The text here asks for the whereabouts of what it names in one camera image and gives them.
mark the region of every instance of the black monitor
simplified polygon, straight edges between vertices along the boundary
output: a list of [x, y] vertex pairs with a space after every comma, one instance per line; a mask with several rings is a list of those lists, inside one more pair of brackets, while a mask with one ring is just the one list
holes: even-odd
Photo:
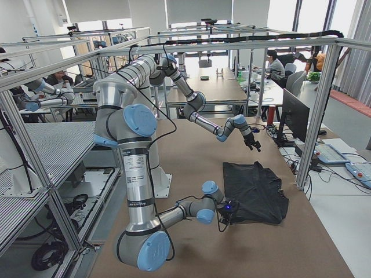
[[282, 139], [283, 127], [286, 125], [294, 138], [305, 142], [309, 120], [309, 108], [288, 90], [283, 90], [282, 115], [279, 123], [276, 143], [279, 147], [292, 147], [293, 142]]

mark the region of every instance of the gray curtain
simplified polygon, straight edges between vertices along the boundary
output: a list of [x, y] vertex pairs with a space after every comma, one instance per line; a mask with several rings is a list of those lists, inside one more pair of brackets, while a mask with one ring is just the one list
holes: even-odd
[[[371, 0], [365, 0], [363, 4], [354, 39], [371, 41]], [[371, 52], [352, 49], [340, 90], [371, 107]]]

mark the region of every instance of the potted plant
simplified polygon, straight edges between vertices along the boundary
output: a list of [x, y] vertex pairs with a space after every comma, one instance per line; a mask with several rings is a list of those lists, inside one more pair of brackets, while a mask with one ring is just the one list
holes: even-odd
[[310, 72], [307, 76], [307, 80], [309, 80], [310, 82], [312, 83], [318, 83], [319, 82], [319, 79], [321, 77], [321, 73], [320, 72]]

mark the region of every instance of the wooden table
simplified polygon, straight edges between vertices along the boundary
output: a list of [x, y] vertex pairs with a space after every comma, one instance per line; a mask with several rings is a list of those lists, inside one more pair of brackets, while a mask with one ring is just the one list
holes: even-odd
[[[214, 180], [223, 190], [223, 162], [253, 164], [258, 160], [282, 179], [282, 189], [289, 198], [286, 218], [279, 225], [233, 225], [224, 233], [218, 231], [216, 220], [211, 225], [182, 221], [169, 229], [176, 250], [174, 260], [147, 273], [120, 263], [115, 257], [117, 238], [129, 222], [125, 202], [91, 278], [353, 277], [306, 196], [296, 188], [293, 174], [268, 134], [255, 134], [262, 145], [258, 153], [245, 146], [237, 130], [221, 143], [194, 123], [185, 119], [174, 121], [177, 131], [158, 142], [161, 167], [173, 174], [169, 198], [157, 200], [159, 211], [185, 196], [201, 196], [201, 186], [207, 180]], [[225, 119], [214, 121], [223, 125]], [[171, 123], [160, 120], [157, 135], [171, 129]]]
[[[229, 68], [224, 68], [224, 76], [217, 77], [216, 68], [200, 68], [187, 82], [195, 92], [202, 92], [206, 98], [206, 105], [243, 105], [244, 115], [247, 113], [246, 93], [234, 78]], [[209, 76], [208, 81], [201, 81], [200, 76]], [[185, 106], [187, 103], [184, 94], [172, 87], [166, 102], [166, 112], [170, 115], [170, 109]]]

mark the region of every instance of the seated person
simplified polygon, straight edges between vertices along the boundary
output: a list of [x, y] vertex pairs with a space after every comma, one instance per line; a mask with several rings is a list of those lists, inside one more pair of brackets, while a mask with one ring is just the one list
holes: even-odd
[[68, 81], [71, 86], [74, 85], [74, 80], [70, 78], [64, 71], [56, 72], [55, 74], [50, 74], [48, 78], [46, 78], [46, 83], [54, 86], [59, 83], [64, 83], [64, 81]]
[[[276, 50], [268, 50], [267, 52], [267, 61], [269, 62], [268, 68], [265, 69], [265, 72], [270, 74], [270, 78], [280, 84], [282, 78], [285, 77], [285, 68], [283, 67], [282, 63], [277, 59], [277, 51]], [[253, 67], [252, 69], [254, 72], [261, 71], [258, 67]]]

